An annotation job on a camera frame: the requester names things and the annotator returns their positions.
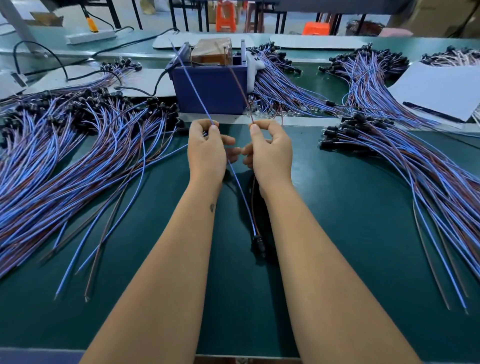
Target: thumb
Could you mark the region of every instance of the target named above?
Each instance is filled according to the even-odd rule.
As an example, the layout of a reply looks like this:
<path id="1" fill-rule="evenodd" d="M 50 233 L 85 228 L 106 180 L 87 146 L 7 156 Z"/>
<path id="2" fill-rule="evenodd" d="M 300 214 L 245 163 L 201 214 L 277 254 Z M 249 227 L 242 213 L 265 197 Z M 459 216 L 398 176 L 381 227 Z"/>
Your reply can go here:
<path id="1" fill-rule="evenodd" d="M 250 136 L 252 137 L 252 144 L 254 148 L 255 146 L 260 146 L 260 143 L 265 143 L 265 138 L 262 134 L 262 130 L 257 124 L 250 125 Z"/>
<path id="2" fill-rule="evenodd" d="M 222 137 L 220 135 L 220 131 L 218 129 L 218 127 L 216 125 L 210 125 L 210 127 L 208 128 L 208 140 L 210 139 L 218 139 L 218 140 L 221 140 Z"/>

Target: green workbench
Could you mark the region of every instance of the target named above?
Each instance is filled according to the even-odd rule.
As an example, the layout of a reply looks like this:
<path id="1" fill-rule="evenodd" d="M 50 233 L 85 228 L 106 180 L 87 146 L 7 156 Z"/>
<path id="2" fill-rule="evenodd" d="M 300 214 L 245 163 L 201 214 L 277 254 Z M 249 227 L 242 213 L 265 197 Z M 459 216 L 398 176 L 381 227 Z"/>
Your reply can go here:
<path id="1" fill-rule="evenodd" d="M 44 35 L 49 30 L 35 31 Z M 136 35 L 134 39 L 141 38 L 140 34 L 148 35 L 148 32 L 133 33 L 129 37 Z M 442 51 L 451 44 L 480 48 L 480 41 L 453 39 L 366 40 L 372 40 L 379 49 L 402 51 L 412 60 L 423 53 Z M 111 46 L 106 43 L 95 48 Z M 11 46 L 0 43 L 0 54 L 8 56 L 7 50 Z M 147 60 L 156 62 L 158 58 L 164 62 L 165 57 L 147 49 L 149 46 L 150 43 L 143 45 L 143 53 L 149 54 Z M 322 60 L 330 57 L 329 53 L 293 50 L 288 51 L 287 57 Z M 321 90 L 338 100 L 346 86 L 337 79 L 317 75 L 317 62 L 299 65 L 305 73 L 295 82 L 314 91 Z M 249 142 L 246 125 L 222 124 L 220 129 L 222 133 L 234 136 L 239 146 Z M 467 298 L 469 315 L 466 315 L 441 268 L 440 259 L 432 250 L 434 264 L 452 307 L 451 311 L 447 310 L 420 244 L 413 220 L 411 191 L 406 184 L 391 168 L 376 159 L 319 150 L 321 128 L 288 126 L 285 129 L 293 144 L 292 179 L 297 191 L 420 358 L 436 362 L 480 362 L 480 339 L 476 335 L 480 327 L 480 287 L 462 265 L 462 278 L 470 296 Z M 460 166 L 480 176 L 479 150 L 442 134 L 419 132 L 419 135 Z M 186 142 L 185 137 L 177 137 L 170 150 Z M 73 158 L 87 149 L 88 145 L 82 146 Z M 248 191 L 252 172 L 241 162 L 233 166 L 243 189 Z M 141 193 L 105 246 L 90 302 L 84 301 L 88 271 L 72 276 L 62 294 L 53 301 L 82 236 L 77 236 L 57 256 L 41 265 L 38 259 L 48 251 L 45 247 L 24 266 L 1 280 L 0 347 L 85 349 L 159 238 L 188 179 L 185 151 L 145 174 Z M 127 191 L 121 210 L 133 195 L 137 183 L 138 179 Z M 93 211 L 100 203 L 101 199 L 79 214 L 66 233 L 81 224 L 88 211 Z M 261 206 L 257 213 L 260 230 L 271 243 L 268 216 Z M 109 211 L 93 229 L 79 262 L 83 262 L 98 244 L 108 216 Z M 254 256 L 250 251 L 250 229 L 238 187 L 227 173 L 216 208 L 197 352 L 225 356 L 297 357 L 278 264 L 275 257 L 265 262 Z"/>

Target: power strip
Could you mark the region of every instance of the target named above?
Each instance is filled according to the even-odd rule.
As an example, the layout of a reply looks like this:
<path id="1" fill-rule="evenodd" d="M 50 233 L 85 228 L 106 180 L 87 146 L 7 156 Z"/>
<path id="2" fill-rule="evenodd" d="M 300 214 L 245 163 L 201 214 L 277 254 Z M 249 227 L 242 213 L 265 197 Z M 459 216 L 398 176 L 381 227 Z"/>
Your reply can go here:
<path id="1" fill-rule="evenodd" d="M 82 43 L 88 43 L 88 42 L 95 42 L 96 40 L 102 40 L 102 39 L 110 39 L 110 38 L 115 38 L 117 36 L 117 33 L 113 30 L 102 30 L 99 31 L 98 33 L 78 33 L 78 34 L 71 34 L 69 36 L 65 36 L 65 39 L 67 39 L 67 44 L 82 44 Z"/>

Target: red stool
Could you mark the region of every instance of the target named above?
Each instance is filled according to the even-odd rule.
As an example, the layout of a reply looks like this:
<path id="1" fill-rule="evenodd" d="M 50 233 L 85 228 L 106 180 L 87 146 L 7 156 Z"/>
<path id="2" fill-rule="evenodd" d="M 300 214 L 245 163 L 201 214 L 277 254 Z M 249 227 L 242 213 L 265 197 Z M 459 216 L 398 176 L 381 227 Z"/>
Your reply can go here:
<path id="1" fill-rule="evenodd" d="M 307 22 L 303 28 L 303 36 L 327 36 L 330 34 L 329 23 Z"/>
<path id="2" fill-rule="evenodd" d="M 230 1 L 219 0 L 216 5 L 216 22 L 215 29 L 219 32 L 231 32 L 237 31 L 237 25 L 235 24 L 235 6 Z"/>

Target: blue box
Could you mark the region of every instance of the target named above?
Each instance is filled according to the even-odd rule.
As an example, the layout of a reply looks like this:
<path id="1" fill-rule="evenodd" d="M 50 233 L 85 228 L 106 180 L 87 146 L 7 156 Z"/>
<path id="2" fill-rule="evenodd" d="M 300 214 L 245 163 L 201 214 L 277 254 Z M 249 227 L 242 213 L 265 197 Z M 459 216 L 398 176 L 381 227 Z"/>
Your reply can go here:
<path id="1" fill-rule="evenodd" d="M 243 94 L 247 95 L 247 57 L 245 42 L 241 43 L 240 55 L 235 55 L 233 66 L 187 66 L 190 63 L 190 44 L 185 43 L 179 50 L 179 56 L 197 89 L 207 111 L 210 114 L 243 114 L 247 105 L 230 68 L 240 82 Z M 205 114 L 192 85 L 175 56 L 166 69 L 173 81 L 180 112 Z"/>

